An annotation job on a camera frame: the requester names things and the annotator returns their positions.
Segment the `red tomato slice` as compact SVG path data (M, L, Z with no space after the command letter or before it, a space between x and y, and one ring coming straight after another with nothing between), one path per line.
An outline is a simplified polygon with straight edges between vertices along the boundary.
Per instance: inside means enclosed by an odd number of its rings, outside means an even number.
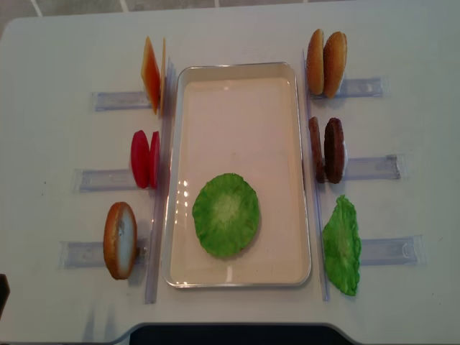
M131 166L134 180L139 188L147 188L149 176L150 148L146 134L139 130L134 133L131 145Z
M152 133L149 153L149 183L152 189L157 188L158 164L160 161L160 134Z

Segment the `green lettuce leaf on tray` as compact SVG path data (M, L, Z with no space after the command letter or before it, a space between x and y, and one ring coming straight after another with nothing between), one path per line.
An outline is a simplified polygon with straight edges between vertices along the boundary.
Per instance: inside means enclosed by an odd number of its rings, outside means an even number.
M192 207L195 232L201 246L218 258L245 249L259 228L259 201L255 190L236 173L209 180Z

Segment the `brown meat patty inner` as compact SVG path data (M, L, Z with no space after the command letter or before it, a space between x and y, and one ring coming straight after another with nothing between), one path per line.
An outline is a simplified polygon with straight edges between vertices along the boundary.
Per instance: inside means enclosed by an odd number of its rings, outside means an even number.
M315 170L315 179L318 183L325 183L325 174L323 168L321 138L319 132L318 120L315 116L308 120L310 132L311 152L313 156L313 167Z

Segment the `brown meat patty outer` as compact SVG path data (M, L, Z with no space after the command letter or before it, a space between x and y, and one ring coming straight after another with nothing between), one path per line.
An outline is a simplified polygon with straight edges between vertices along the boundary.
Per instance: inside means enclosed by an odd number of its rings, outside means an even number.
M330 183L341 182L345 166L344 133L341 121L330 118L324 135L325 172Z

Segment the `bread bun slice lower left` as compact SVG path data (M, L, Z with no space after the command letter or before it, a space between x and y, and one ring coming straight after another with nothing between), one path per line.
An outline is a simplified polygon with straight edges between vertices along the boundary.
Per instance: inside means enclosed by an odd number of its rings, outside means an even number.
M107 214L103 235L103 259L115 280L126 280L137 253L137 222L126 202L114 203Z

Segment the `bread bun slice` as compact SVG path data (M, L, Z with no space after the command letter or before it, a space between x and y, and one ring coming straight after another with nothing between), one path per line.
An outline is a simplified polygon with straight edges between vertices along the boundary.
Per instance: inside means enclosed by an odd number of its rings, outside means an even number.
M322 29L317 29L310 38L306 59L306 77L310 92L314 95L321 95L324 88Z
M114 203L107 214L103 235L103 259L115 280L126 280L137 253L137 222L126 202Z
M340 89L347 59L347 38L343 32L334 32L323 49L324 88L327 98L333 98Z

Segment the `orange cheese slice left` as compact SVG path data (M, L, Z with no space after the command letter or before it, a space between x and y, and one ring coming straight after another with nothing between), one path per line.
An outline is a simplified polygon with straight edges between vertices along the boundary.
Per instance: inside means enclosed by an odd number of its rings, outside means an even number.
M144 87L156 114L160 107L160 70L157 65L155 52L149 37L146 37L144 44L141 77Z

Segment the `green lettuce leaf standing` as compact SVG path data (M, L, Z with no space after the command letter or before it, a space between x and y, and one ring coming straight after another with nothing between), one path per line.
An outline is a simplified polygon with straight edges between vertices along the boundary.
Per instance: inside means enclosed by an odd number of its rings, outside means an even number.
M355 296L360 280L360 255L357 211L345 196L336 199L336 206L323 230L323 250L329 281L343 294Z

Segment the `bread bun slice inner right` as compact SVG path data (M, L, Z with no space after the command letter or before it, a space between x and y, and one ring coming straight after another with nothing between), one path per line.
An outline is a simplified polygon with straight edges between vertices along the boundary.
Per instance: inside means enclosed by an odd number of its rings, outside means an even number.
M314 95L321 95L324 88L322 29L317 29L310 38L306 59L306 77L310 92Z

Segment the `clear long rail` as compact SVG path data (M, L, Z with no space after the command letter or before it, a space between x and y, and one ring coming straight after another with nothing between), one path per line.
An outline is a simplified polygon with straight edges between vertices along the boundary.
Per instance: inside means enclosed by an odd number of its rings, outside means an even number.
M155 204L153 225L150 235L149 259L147 265L147 279L144 294L145 304L154 304L157 301L157 284L160 273L162 233L165 226L167 199L170 184L171 147L175 123L175 98L177 75L171 58L167 61L167 79L165 85L165 112L162 118L160 133L160 161L155 190Z
M305 104L305 117L306 122L309 122L311 118L311 95L308 89L308 82L307 82L307 68L306 68L306 58L307 52L306 49L302 51L302 71L303 71L303 95L304 95L304 104ZM318 248L318 266L319 266L319 276L320 276L320 283L321 283L321 293L323 301L330 301L330 288L328 278L326 276L325 270L325 259L324 259L324 252L323 252L323 239L322 239L322 230L323 230L323 219L322 219L322 212L321 212L321 199L319 196L318 184L316 182L315 177L315 169L314 169L314 159L313 159L313 148L311 144L311 140L308 140L308 146L310 151L310 164L312 167L312 194L313 194L313 207L314 207L314 217L315 217L315 226L316 226L316 242Z

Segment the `clear rail tomato holder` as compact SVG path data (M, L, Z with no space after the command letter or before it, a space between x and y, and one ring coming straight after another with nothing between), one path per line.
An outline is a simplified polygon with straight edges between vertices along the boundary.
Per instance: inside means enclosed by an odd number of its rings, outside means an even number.
M136 190L131 170L88 170L75 169L72 188L75 192L102 192Z

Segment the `clear long right rail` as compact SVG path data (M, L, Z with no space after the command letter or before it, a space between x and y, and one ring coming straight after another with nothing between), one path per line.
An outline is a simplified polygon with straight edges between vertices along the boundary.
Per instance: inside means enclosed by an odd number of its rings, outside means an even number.
M302 51L302 71L303 71L303 95L304 95L304 104L305 104L305 117L306 122L309 122L311 118L311 95L308 89L308 82L307 82L307 68L306 68L306 58L307 52L306 49ZM315 217L315 226L316 226L316 242L318 248L318 266L319 266L319 276L320 276L320 283L321 283L321 293L323 301L330 301L330 288L328 278L326 276L325 270L325 259L324 259L324 252L323 252L323 239L322 239L322 230L323 230L323 219L322 219L322 212L321 212L321 199L319 196L318 184L316 182L315 177L315 169L314 169L314 159L313 159L313 148L311 144L311 140L308 140L308 146L310 151L310 164L312 167L312 194L313 194L313 207L314 207L314 217Z

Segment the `clear rail patty holder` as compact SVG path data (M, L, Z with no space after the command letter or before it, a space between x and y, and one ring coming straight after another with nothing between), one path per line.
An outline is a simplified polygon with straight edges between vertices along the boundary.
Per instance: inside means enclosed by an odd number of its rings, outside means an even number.
M404 155L349 158L344 180L400 180L408 176Z

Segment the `clear rail bun holder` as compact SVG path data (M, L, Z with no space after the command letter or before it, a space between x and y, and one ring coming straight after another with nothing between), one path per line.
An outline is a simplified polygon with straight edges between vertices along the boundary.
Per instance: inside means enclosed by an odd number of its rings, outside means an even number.
M100 241L61 241L60 269L106 267L104 244Z
M337 98L385 97L390 95L387 76L371 78L345 78L336 94Z

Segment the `clear rail left bun holder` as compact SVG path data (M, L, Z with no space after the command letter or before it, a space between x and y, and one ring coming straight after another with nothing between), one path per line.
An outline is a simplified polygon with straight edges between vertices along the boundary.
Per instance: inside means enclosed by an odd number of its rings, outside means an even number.
M60 269L106 267L104 244L100 241L61 241Z

